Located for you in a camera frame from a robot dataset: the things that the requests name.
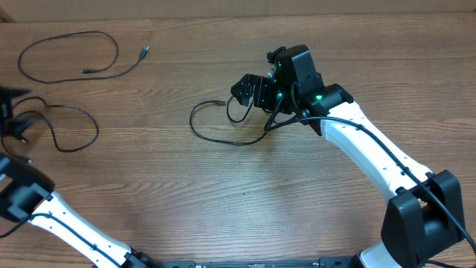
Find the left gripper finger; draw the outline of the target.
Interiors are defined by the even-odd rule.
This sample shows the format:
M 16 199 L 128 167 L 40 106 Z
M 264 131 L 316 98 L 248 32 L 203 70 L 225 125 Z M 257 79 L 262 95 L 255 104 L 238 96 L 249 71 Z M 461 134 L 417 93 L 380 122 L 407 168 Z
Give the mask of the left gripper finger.
M 30 93 L 30 89 L 14 89 L 14 88 L 5 89 L 5 97 L 10 100 L 13 98 L 21 97 L 29 93 Z
M 11 119 L 7 122 L 7 135 L 11 135 L 19 141 L 26 141 L 27 139 L 23 136 L 23 132 L 35 123 L 35 118 Z

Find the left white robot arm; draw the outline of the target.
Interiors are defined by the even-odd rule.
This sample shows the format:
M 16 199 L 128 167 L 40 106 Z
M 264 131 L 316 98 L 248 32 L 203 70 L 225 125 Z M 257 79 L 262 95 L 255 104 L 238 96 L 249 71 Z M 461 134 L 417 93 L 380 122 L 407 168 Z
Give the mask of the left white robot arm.
M 44 173 L 32 167 L 31 160 L 8 150 L 4 139 L 11 136 L 22 143 L 23 132 L 36 122 L 13 115 L 12 99 L 28 94 L 28 89 L 1 87 L 1 178 L 10 182 L 1 190 L 1 217 L 15 226 L 1 235 L 14 233 L 29 223 L 57 236 L 76 249 L 96 267 L 160 267 L 160 263 L 143 252 L 115 240 L 90 224 L 72 209 Z

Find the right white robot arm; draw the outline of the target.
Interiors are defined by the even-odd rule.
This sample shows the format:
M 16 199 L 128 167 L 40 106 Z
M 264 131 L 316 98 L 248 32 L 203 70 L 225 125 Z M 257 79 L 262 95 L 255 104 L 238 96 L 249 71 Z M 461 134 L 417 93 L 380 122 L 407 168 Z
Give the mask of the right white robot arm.
M 432 172 L 379 131 L 353 96 L 326 85 L 305 45 L 267 55 L 267 76 L 244 75 L 231 87 L 243 106 L 290 115 L 340 148 L 380 191 L 387 206 L 380 241 L 356 254 L 352 267 L 421 267 L 462 240 L 460 183 L 449 171 Z

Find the black cable silver plugs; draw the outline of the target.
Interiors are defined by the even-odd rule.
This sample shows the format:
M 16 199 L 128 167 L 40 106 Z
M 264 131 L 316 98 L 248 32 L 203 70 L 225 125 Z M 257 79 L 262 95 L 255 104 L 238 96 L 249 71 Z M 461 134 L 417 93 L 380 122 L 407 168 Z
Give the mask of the black cable silver plugs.
M 244 123 L 250 114 L 251 111 L 251 104 L 247 105 L 245 108 L 244 114 L 235 119 L 230 114 L 230 106 L 231 102 L 235 100 L 235 97 L 229 97 L 227 100 L 205 100 L 202 102 L 197 103 L 190 111 L 190 115 L 188 118 L 189 128 L 192 134 L 194 134 L 197 138 L 200 138 L 204 141 L 209 141 L 217 144 L 226 144 L 235 147 L 244 147 L 249 146 L 252 144 L 256 144 L 259 141 L 262 141 L 268 134 L 267 131 L 262 131 L 256 137 L 253 137 L 249 140 L 236 140 L 233 138 L 226 138 L 224 136 L 217 136 L 213 134 L 212 130 L 206 130 L 205 127 L 198 127 L 196 125 L 196 118 L 199 112 L 201 112 L 205 108 L 211 108 L 212 106 L 215 107 L 222 107 L 225 110 L 225 117 L 227 120 L 232 124 L 241 124 Z

